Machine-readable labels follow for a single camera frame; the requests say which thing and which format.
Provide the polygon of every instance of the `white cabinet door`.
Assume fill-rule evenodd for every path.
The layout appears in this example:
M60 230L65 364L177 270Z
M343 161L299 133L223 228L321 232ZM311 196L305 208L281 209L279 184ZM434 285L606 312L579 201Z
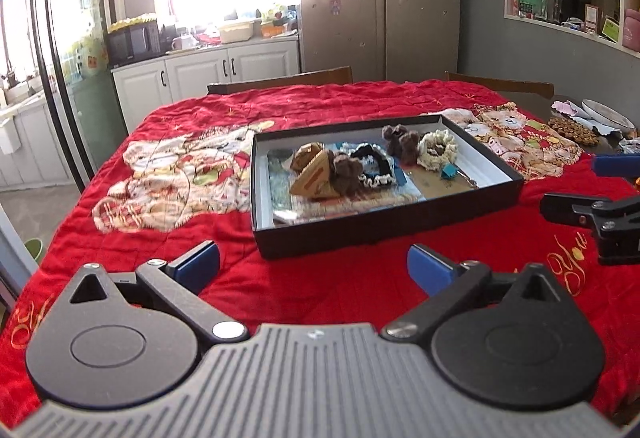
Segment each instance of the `white cabinet door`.
M300 73L298 41L271 41L229 47L231 81L255 81Z
M164 60L118 69L113 79L129 133L153 110L172 102Z
M164 61L174 102L207 94L207 84L230 83L226 49L207 50Z

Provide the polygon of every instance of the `sticker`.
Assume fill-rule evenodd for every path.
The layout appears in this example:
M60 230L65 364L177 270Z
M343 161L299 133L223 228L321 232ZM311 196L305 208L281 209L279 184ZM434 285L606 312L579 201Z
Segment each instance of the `sticker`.
M338 16L340 14L341 7L342 2L340 0L329 0L329 10L333 16Z

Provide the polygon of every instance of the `microwave oven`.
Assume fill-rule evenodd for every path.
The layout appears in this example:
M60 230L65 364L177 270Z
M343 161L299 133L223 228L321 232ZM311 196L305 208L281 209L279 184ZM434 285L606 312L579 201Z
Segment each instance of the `microwave oven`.
M112 68L162 56L158 21L126 25L109 32L107 53Z

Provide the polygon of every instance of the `green trash bin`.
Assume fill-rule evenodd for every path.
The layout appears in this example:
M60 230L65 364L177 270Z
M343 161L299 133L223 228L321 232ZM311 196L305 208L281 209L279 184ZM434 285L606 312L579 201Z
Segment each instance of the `green trash bin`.
M31 258L35 259L36 263L39 265L44 254L47 252L42 240L40 238L31 238L24 242L24 246L27 247Z

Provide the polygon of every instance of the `beige crochet ring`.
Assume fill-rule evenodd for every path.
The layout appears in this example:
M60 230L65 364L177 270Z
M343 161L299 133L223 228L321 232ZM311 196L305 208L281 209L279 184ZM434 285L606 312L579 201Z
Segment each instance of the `beige crochet ring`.
M437 129L423 136L418 144L418 164L427 171L440 171L447 163L455 163L458 147L448 129Z

